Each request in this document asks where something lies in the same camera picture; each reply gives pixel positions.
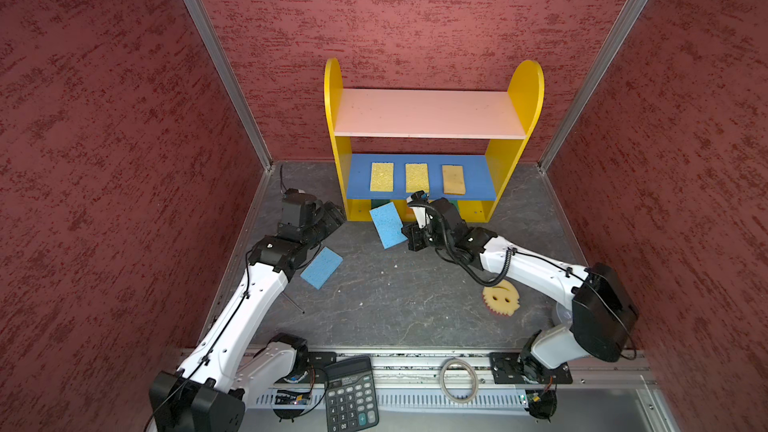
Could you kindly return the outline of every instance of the yellow sponge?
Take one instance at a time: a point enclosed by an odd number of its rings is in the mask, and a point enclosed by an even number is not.
[[[452,196],[463,196],[467,193],[467,187],[464,184],[464,167],[442,167],[442,192]]]
[[[429,192],[427,164],[406,164],[406,192]]]
[[[371,164],[371,192],[392,192],[395,190],[393,177],[395,164],[374,162]]]

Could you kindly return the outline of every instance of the shelf compartment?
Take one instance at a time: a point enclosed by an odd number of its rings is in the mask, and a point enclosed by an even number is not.
[[[372,192],[371,164],[391,162],[395,164],[394,190]],[[459,201],[495,201],[496,191],[488,170],[485,156],[450,156],[440,154],[352,154],[350,178],[346,189],[348,199],[403,200],[411,195],[406,192],[406,164],[427,164],[429,169],[429,198],[445,197]],[[453,196],[442,192],[442,166],[464,167],[464,183],[467,193]]]
[[[507,92],[344,89],[333,130],[345,137],[525,139]]]

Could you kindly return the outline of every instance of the blue sponge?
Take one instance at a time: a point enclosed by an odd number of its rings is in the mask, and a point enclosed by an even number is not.
[[[402,220],[397,215],[395,204],[390,202],[385,206],[374,208],[371,210],[371,218],[384,248],[390,248],[393,245],[398,245],[400,242],[408,240],[408,237],[401,232]]]
[[[325,247],[304,272],[301,273],[301,277],[314,288],[320,290],[333,271],[341,265],[342,260],[339,254]]]

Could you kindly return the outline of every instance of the black mounting plate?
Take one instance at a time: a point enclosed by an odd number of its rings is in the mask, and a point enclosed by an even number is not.
[[[518,362],[517,352],[491,352],[488,354],[488,358],[491,359],[491,372],[493,372],[493,381],[496,384],[530,384],[531,382],[526,380],[518,372],[515,365]],[[571,370],[568,367],[568,363],[562,364],[560,367],[547,370],[545,372],[547,377],[552,377],[553,384],[572,384],[574,382],[571,377]]]

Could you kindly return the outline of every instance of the blue shelf board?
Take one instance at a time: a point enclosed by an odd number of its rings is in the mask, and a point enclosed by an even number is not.
[[[371,164],[374,162],[395,164],[393,192],[371,192]],[[352,154],[346,197],[389,200],[408,198],[411,192],[406,192],[406,164],[427,164],[430,199],[445,197],[448,200],[496,200],[496,191],[485,156],[437,154]],[[464,196],[442,193],[443,166],[464,167],[464,183],[467,189]]]

